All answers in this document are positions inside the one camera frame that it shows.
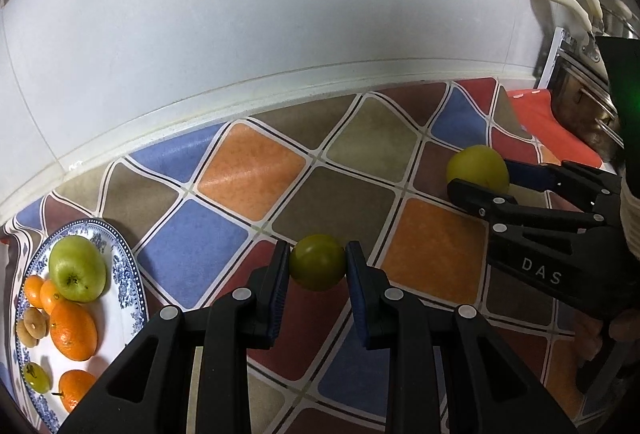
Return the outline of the yellow-green pear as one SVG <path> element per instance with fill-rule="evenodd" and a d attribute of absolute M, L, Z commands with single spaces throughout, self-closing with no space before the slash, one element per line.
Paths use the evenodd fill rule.
<path fill-rule="evenodd" d="M 462 179 L 485 189 L 506 193 L 510 187 L 510 177 L 506 162 L 494 149 L 484 145 L 466 148 L 448 161 L 446 181 Z"/>

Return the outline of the large orange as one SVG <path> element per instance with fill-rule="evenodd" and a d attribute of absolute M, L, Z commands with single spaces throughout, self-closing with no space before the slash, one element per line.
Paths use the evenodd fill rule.
<path fill-rule="evenodd" d="M 96 377 L 84 370 L 74 369 L 63 373 L 58 380 L 58 397 L 64 409 L 72 412 L 94 383 Z"/>
<path fill-rule="evenodd" d="M 55 348 L 74 362 L 86 362 L 98 349 L 98 330 L 88 310 L 77 303 L 59 302 L 50 316 Z"/>

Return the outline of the small green persimmon front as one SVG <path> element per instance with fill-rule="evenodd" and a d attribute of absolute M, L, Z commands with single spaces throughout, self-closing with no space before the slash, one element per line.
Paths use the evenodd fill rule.
<path fill-rule="evenodd" d="M 34 392 L 47 394 L 51 391 L 51 380 L 48 373 L 40 365 L 35 362 L 27 362 L 22 373 L 25 382 Z"/>

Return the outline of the small green persimmon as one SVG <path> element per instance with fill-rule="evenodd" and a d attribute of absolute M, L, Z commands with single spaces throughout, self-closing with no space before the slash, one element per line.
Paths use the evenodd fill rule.
<path fill-rule="evenodd" d="M 35 362 L 27 362 L 22 373 L 25 382 L 34 392 L 47 394 L 51 391 L 51 380 L 48 373 L 40 365 Z"/>
<path fill-rule="evenodd" d="M 293 247 L 291 277 L 309 291 L 327 291 L 345 276 L 346 255 L 342 243 L 332 235 L 307 235 Z"/>

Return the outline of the brown kiwi back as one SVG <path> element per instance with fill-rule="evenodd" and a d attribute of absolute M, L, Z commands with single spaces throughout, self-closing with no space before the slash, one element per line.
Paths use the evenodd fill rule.
<path fill-rule="evenodd" d="M 44 338 L 48 333 L 47 319 L 43 317 L 38 308 L 26 308 L 23 315 L 23 323 L 26 331 L 35 340 Z"/>

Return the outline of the brown kiwi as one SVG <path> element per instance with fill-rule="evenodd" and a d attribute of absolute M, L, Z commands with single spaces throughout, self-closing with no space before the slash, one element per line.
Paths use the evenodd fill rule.
<path fill-rule="evenodd" d="M 23 315 L 23 323 L 26 331 L 35 340 L 44 338 L 48 333 L 47 319 L 43 317 L 38 308 L 26 308 Z"/>
<path fill-rule="evenodd" d="M 15 332 L 17 335 L 17 339 L 19 339 L 20 342 L 28 348 L 35 347 L 39 342 L 39 330 L 37 324 L 25 322 L 23 319 L 21 319 L 17 321 Z"/>

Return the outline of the brown kiwi front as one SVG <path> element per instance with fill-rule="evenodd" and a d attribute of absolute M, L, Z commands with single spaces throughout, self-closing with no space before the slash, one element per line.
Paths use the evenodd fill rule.
<path fill-rule="evenodd" d="M 25 322 L 23 319 L 21 319 L 17 321 L 15 332 L 17 335 L 17 339 L 19 339 L 20 342 L 28 348 L 35 347 L 39 342 L 39 330 L 37 324 Z"/>

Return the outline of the green apple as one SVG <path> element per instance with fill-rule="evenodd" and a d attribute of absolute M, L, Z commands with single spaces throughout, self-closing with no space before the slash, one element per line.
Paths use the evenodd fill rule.
<path fill-rule="evenodd" d="M 94 301 L 106 284 L 103 257 L 80 235 L 68 235 L 55 243 L 49 256 L 49 275 L 58 292 L 72 302 Z"/>

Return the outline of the small orange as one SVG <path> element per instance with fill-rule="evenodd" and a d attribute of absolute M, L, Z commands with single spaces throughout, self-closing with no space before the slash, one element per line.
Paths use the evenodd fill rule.
<path fill-rule="evenodd" d="M 58 305 L 59 302 L 63 301 L 64 297 L 58 288 L 55 287 L 54 282 L 50 279 L 44 281 L 40 287 L 40 303 L 42 304 L 42 309 L 46 314 L 51 315 L 55 306 Z"/>
<path fill-rule="evenodd" d="M 40 291 L 43 286 L 43 279 L 37 275 L 29 276 L 24 281 L 24 294 L 32 307 L 43 309 Z"/>

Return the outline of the small green persimmon back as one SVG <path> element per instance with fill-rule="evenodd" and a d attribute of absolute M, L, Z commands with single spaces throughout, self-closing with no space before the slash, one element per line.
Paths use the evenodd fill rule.
<path fill-rule="evenodd" d="M 307 235 L 293 247 L 291 277 L 309 291 L 327 291 L 345 276 L 346 255 L 342 243 L 332 235 Z"/>

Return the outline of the blue white porcelain plate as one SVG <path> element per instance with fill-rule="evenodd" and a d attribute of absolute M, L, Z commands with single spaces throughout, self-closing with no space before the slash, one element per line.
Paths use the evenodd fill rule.
<path fill-rule="evenodd" d="M 110 224 L 99 219 L 72 221 L 53 232 L 42 241 L 38 250 L 29 258 L 23 273 L 14 281 L 10 301 L 12 326 L 23 318 L 29 306 L 24 292 L 24 281 L 29 276 L 49 278 L 49 254 L 58 240 L 79 235 L 89 240 L 102 255 L 106 266 L 104 292 L 86 308 L 96 323 L 98 349 L 85 362 L 66 358 L 47 336 L 33 347 L 25 346 L 17 336 L 10 341 L 10 370 L 15 401 L 27 420 L 35 426 L 45 426 L 50 432 L 58 432 L 68 416 L 61 399 L 55 396 L 58 379 L 68 370 L 86 370 L 98 376 L 114 362 L 118 354 L 142 330 L 149 320 L 148 305 L 144 295 L 139 269 L 128 244 Z M 24 380 L 23 368 L 29 362 L 40 365 L 49 376 L 52 391 L 40 394 Z"/>

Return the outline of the steel pot lower rack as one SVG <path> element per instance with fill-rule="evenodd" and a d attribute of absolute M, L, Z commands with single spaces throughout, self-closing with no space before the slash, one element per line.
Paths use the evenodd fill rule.
<path fill-rule="evenodd" d="M 549 86 L 551 111 L 567 131 L 611 162 L 624 149 L 608 85 L 571 56 L 555 60 Z"/>

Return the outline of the red striped cloth mat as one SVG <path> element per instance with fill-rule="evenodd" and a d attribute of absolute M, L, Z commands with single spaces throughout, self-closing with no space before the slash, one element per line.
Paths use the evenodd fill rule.
<path fill-rule="evenodd" d="M 603 165 L 593 149 L 555 120 L 548 90 L 511 90 L 508 97 L 520 124 L 541 143 L 544 163 L 560 165 L 562 161 L 572 161 L 595 168 Z"/>

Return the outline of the white pot rack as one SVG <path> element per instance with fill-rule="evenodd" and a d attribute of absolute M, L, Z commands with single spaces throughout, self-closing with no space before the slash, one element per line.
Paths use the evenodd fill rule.
<path fill-rule="evenodd" d="M 553 72 L 558 63 L 560 52 L 573 53 L 577 48 L 577 40 L 570 35 L 568 30 L 557 26 L 554 29 L 549 51 L 544 61 L 544 66 L 536 84 L 536 89 L 547 89 L 550 85 Z"/>

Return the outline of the colourful diamond pattern mat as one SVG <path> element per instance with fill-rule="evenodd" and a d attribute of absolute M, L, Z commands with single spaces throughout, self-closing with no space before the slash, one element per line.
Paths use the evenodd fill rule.
<path fill-rule="evenodd" d="M 1 229 L 1 382 L 40 432 L 15 365 L 14 328 L 40 291 L 38 247 L 72 221 L 116 228 L 130 255 L 114 293 L 134 307 L 213 304 L 292 244 L 280 336 L 248 355 L 257 433 L 376 433 L 386 409 L 388 355 L 359 342 L 338 252 L 350 241 L 394 284 L 434 307 L 477 306 L 583 433 L 603 420 L 574 384 L 573 314 L 486 261 L 487 228 L 450 207 L 446 170 L 459 152 L 530 164 L 600 166 L 556 123 L 548 92 L 508 91 L 491 77 L 380 89 L 244 117 L 155 143 L 62 183 Z"/>

